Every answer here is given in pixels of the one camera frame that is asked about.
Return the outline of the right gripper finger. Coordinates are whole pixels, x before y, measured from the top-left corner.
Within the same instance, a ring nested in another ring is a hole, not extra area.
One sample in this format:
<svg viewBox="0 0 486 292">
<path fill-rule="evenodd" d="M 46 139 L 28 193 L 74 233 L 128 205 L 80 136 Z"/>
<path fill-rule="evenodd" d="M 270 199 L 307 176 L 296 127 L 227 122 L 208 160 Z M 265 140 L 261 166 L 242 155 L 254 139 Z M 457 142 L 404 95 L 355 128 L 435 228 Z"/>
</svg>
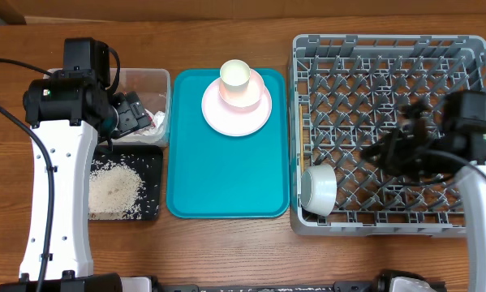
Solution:
<svg viewBox="0 0 486 292">
<path fill-rule="evenodd" d="M 385 162 L 385 159 L 388 156 L 389 146 L 385 142 L 377 142 L 372 145 L 365 147 L 360 152 L 360 157 L 362 160 L 373 164 L 378 165 Z"/>
<path fill-rule="evenodd" d="M 414 121 L 420 119 L 423 113 L 428 110 L 428 106 L 422 100 L 419 100 L 414 104 L 403 105 L 401 108 L 401 125 L 408 126 L 409 124 L 412 124 Z"/>
</svg>

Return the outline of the white napkin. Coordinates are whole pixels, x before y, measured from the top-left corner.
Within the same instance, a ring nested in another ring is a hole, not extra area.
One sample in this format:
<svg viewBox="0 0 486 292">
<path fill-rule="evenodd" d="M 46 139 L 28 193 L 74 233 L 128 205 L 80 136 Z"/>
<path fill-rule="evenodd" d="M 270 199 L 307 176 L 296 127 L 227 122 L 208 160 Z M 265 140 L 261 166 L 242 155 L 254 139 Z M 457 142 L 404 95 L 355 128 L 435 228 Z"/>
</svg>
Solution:
<svg viewBox="0 0 486 292">
<path fill-rule="evenodd" d="M 163 122 L 166 114 L 161 111 L 157 111 L 154 114 L 148 109 L 145 110 L 145 112 L 146 116 L 149 118 L 150 125 L 127 135 L 127 139 L 159 138 L 163 134 Z"/>
</svg>

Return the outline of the grey metal bowl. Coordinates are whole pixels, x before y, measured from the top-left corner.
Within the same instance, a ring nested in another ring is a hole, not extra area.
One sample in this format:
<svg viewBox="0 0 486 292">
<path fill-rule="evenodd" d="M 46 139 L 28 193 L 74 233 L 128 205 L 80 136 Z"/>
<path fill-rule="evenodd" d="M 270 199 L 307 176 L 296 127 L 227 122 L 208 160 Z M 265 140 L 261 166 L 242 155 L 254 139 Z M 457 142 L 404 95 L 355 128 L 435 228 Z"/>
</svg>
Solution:
<svg viewBox="0 0 486 292">
<path fill-rule="evenodd" d="M 327 217 L 337 198 L 337 178 L 331 165 L 308 167 L 301 177 L 300 203 L 304 210 Z"/>
</svg>

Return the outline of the white rice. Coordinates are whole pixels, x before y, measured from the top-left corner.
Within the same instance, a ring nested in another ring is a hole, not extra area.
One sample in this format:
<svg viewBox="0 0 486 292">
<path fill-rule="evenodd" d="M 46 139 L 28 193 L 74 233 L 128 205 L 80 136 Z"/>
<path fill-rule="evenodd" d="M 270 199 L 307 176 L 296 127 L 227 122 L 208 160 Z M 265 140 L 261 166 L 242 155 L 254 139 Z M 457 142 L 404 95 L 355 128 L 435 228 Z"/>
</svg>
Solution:
<svg viewBox="0 0 486 292">
<path fill-rule="evenodd" d="M 92 161 L 88 218 L 92 221 L 151 221 L 160 212 L 159 184 L 133 161 Z"/>
</svg>

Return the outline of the white cup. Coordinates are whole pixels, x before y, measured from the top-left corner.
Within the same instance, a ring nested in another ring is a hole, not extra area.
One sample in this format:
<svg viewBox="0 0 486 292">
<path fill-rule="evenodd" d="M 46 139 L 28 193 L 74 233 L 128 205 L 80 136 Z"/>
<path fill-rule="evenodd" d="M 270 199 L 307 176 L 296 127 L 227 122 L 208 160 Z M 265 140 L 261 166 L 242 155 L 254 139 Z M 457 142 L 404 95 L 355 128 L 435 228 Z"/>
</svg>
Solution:
<svg viewBox="0 0 486 292">
<path fill-rule="evenodd" d="M 249 84 L 250 67 L 242 60 L 231 59 L 220 68 L 220 94 L 224 96 L 241 96 Z"/>
</svg>

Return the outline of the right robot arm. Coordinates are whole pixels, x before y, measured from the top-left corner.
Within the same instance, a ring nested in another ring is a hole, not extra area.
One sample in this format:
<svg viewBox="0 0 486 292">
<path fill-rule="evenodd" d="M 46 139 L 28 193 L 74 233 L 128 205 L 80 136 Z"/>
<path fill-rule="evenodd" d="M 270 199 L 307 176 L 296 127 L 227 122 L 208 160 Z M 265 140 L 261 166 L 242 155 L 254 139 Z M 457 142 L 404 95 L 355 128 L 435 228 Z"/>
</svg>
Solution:
<svg viewBox="0 0 486 292">
<path fill-rule="evenodd" d="M 360 153 L 362 159 L 408 185 L 453 180 L 466 220 L 470 291 L 486 291 L 486 93 L 452 92 L 443 99 L 441 136 L 428 134 L 418 102 L 403 110 L 407 125 L 395 128 Z"/>
</svg>

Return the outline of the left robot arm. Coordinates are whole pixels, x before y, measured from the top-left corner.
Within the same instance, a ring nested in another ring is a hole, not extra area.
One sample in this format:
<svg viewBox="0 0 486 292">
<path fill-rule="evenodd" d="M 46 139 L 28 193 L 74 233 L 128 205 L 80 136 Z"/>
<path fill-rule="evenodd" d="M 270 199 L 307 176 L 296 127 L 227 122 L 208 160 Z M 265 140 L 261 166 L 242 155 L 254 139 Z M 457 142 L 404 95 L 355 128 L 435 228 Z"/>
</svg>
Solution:
<svg viewBox="0 0 486 292">
<path fill-rule="evenodd" d="M 20 128 L 32 139 L 28 244 L 16 282 L 1 291 L 153 291 L 151 277 L 96 275 L 88 237 L 89 175 L 96 146 L 150 125 L 134 92 L 117 91 L 117 53 L 92 38 L 64 42 L 62 69 L 24 93 Z"/>
</svg>

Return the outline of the grey dishwasher rack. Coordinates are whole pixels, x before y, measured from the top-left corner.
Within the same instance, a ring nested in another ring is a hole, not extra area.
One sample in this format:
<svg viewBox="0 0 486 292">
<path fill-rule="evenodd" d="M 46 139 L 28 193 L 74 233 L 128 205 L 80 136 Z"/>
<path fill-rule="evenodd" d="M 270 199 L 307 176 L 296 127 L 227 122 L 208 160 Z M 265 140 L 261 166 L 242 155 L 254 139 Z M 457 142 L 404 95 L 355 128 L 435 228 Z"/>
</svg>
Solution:
<svg viewBox="0 0 486 292">
<path fill-rule="evenodd" d="M 384 234 L 462 238 L 458 190 L 442 182 L 410 187 L 360 158 L 360 151 L 401 126 L 403 105 L 419 100 L 432 137 L 439 137 L 443 97 L 486 93 L 486 41 L 479 36 L 301 34 L 289 65 L 292 230 L 301 235 Z M 304 170 L 331 165 L 333 211 L 319 216 L 300 203 L 299 105 Z"/>
</svg>

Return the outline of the clear plastic bin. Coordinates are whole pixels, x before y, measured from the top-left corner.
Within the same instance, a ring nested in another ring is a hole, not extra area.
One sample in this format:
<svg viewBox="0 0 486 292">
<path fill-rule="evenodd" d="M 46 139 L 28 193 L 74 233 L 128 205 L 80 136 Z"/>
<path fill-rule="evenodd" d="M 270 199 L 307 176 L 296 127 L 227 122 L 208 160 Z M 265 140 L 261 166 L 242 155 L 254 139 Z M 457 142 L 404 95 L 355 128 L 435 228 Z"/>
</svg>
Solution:
<svg viewBox="0 0 486 292">
<path fill-rule="evenodd" d="M 159 138 L 127 139 L 126 136 L 113 140 L 116 144 L 152 144 L 164 148 L 169 142 L 169 120 L 171 106 L 170 74 L 165 69 L 127 68 L 119 75 L 117 92 L 136 92 L 145 108 L 152 113 L 161 111 L 166 114 L 163 134 Z"/>
</svg>

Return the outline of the black plastic tray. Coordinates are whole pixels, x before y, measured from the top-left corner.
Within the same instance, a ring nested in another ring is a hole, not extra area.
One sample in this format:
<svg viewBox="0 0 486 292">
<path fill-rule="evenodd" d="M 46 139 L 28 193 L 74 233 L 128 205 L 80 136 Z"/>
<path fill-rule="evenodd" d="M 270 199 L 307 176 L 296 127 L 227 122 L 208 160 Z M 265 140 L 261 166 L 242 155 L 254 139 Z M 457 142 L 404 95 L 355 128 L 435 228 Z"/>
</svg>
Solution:
<svg viewBox="0 0 486 292">
<path fill-rule="evenodd" d="M 159 184 L 160 203 L 163 152 L 159 147 L 150 145 L 119 145 L 107 154 L 95 152 L 92 160 L 102 160 L 102 158 L 113 161 L 119 161 L 120 159 L 133 161 L 138 171 L 144 173 L 152 183 Z"/>
</svg>

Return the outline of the teal serving tray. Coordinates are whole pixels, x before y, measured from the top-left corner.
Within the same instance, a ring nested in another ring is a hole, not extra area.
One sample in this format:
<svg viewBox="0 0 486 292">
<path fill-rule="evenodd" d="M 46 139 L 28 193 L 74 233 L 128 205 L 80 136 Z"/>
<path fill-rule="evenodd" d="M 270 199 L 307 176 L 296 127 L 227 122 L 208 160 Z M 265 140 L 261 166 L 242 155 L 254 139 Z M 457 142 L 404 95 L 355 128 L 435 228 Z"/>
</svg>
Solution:
<svg viewBox="0 0 486 292">
<path fill-rule="evenodd" d="M 191 69 L 174 81 L 170 115 L 167 208 L 181 218 L 279 217 L 289 206 L 290 162 L 286 84 L 260 68 L 272 98 L 271 115 L 257 132 L 223 135 L 206 122 L 202 97 L 219 76 Z"/>
</svg>

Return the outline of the white round plate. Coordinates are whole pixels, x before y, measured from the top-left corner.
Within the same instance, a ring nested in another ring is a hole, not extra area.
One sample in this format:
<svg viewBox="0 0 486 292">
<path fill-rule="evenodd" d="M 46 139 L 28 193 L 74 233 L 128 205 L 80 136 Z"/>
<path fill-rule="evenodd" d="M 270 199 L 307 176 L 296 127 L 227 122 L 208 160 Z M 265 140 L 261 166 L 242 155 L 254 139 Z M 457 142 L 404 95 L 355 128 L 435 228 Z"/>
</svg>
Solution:
<svg viewBox="0 0 486 292">
<path fill-rule="evenodd" d="M 225 103 L 219 93 L 221 79 L 215 79 L 202 98 L 202 114 L 215 131 L 228 136 L 250 135 L 267 123 L 272 113 L 272 97 L 264 87 L 260 100 L 250 109 L 237 109 Z"/>
</svg>

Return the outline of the pink bowl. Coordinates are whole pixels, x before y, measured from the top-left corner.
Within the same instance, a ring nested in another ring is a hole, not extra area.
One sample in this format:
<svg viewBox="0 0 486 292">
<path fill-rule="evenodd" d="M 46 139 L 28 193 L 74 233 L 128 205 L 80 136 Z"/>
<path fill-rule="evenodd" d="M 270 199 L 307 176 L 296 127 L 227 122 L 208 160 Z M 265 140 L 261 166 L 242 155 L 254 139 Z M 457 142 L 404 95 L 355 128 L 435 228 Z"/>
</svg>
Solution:
<svg viewBox="0 0 486 292">
<path fill-rule="evenodd" d="M 241 89 L 230 88 L 223 81 L 219 84 L 219 93 L 222 100 L 237 110 L 247 110 L 260 102 L 264 93 L 265 83 L 261 75 L 250 70 L 250 79 Z"/>
</svg>

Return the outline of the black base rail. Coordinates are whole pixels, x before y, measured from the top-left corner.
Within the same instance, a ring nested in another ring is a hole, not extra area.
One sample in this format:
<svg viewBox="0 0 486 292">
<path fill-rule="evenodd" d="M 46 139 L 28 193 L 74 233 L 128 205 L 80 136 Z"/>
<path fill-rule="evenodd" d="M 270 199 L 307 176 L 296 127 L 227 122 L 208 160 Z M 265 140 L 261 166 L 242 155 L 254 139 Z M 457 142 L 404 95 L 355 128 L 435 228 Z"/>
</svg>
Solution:
<svg viewBox="0 0 486 292">
<path fill-rule="evenodd" d="M 387 270 L 371 281 L 336 281 L 323 285 L 292 285 L 292 286 L 198 286 L 162 285 L 156 277 L 122 277 L 122 291 L 152 291 L 152 292 L 373 292 L 392 291 L 390 284 L 395 282 L 395 276 L 405 276 L 403 288 L 394 291 L 437 291 L 447 292 L 443 281 L 427 282 L 416 274 L 401 273 Z"/>
</svg>

